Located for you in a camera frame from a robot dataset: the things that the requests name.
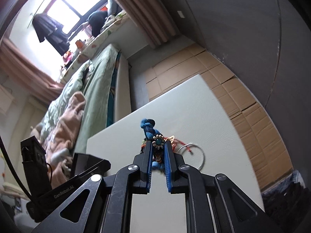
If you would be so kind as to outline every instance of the gray wall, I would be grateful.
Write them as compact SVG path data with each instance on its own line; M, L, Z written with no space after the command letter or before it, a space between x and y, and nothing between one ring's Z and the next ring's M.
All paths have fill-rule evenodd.
M287 0L162 2L182 34L198 43L203 40L205 47L254 93L278 128L294 167L310 186L311 33L291 3ZM184 21L176 16L177 10L185 10Z

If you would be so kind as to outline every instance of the pink curtain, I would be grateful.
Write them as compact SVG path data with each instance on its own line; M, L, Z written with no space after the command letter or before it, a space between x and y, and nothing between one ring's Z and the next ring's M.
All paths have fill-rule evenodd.
M64 88L64 85L35 67L7 38L3 38L0 45L0 68L13 81L46 104L55 100Z
M116 0L142 29L152 48L178 34L178 29L160 0Z

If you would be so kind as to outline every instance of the gray floor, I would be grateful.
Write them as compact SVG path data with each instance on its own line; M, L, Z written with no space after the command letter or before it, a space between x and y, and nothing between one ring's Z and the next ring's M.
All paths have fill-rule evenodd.
M181 35L156 49L146 46L128 58L132 66L129 70L132 111L149 102L144 72L192 43L192 40Z

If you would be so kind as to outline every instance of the cardboard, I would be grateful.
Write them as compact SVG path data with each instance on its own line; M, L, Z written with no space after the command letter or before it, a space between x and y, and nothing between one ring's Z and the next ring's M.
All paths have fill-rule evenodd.
M266 111L224 64L192 44L145 72L149 99L201 74L231 119L261 190L292 171L287 149Z

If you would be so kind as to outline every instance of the flower ornament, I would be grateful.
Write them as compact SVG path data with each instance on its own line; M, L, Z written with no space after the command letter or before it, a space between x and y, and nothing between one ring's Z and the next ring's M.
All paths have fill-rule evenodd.
M164 137L162 135L156 135L153 137L154 141L152 142L152 145L156 148L156 149L163 149L164 147Z

